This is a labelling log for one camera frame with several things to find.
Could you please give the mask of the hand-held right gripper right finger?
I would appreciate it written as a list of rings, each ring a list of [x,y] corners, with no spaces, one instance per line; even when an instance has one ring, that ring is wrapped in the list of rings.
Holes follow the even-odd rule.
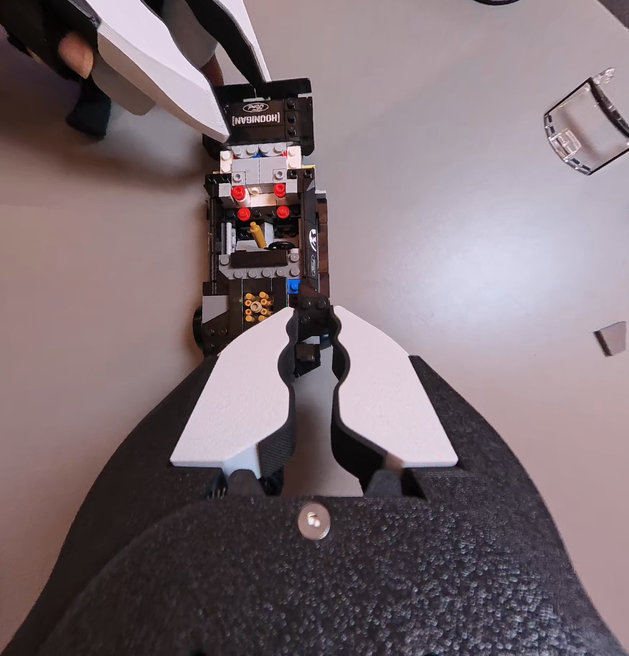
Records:
[[[331,440],[336,461],[359,482],[386,468],[446,468],[458,456],[407,352],[340,305],[332,308],[337,377]]]

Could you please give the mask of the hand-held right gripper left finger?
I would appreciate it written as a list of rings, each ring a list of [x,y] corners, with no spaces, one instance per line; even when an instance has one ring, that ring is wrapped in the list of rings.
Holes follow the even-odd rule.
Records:
[[[286,307],[217,358],[171,454],[174,466],[251,470],[268,478],[294,453],[297,318]]]

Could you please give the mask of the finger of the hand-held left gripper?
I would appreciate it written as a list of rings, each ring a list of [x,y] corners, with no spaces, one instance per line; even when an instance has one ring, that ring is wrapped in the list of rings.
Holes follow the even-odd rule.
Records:
[[[91,77],[131,113],[159,105],[219,142],[226,120],[202,69],[221,37],[196,17],[201,1],[163,1],[156,14],[144,1],[89,1],[99,24]]]
[[[249,83],[262,86],[271,81],[243,1],[212,1],[210,34]]]

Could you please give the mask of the lego car model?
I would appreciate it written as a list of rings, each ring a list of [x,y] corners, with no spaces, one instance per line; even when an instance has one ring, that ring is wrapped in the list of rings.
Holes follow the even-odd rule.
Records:
[[[283,308],[299,315],[296,377],[330,345],[327,198],[317,189],[310,79],[215,88],[227,142],[203,136],[218,168],[205,178],[209,278],[192,331],[204,357]]]

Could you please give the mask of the grey wedge lego piece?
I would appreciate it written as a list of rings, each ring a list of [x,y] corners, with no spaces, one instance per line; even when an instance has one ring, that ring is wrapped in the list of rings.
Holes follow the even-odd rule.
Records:
[[[625,321],[602,327],[593,334],[606,357],[613,357],[626,350],[627,323]]]

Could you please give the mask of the clear lego windshield piece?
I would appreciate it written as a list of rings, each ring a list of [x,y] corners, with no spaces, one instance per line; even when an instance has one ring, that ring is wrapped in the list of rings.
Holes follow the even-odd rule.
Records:
[[[586,176],[629,152],[629,124],[603,90],[613,76],[608,68],[586,79],[544,114],[552,149]]]

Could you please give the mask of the person's left hand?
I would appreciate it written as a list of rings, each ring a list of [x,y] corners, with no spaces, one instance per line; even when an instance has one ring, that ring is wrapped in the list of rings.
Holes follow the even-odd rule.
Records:
[[[75,32],[64,36],[58,45],[58,55],[81,78],[88,79],[94,67],[94,52],[89,43]],[[223,85],[223,73],[216,55],[212,54],[201,67],[202,73],[214,86]]]

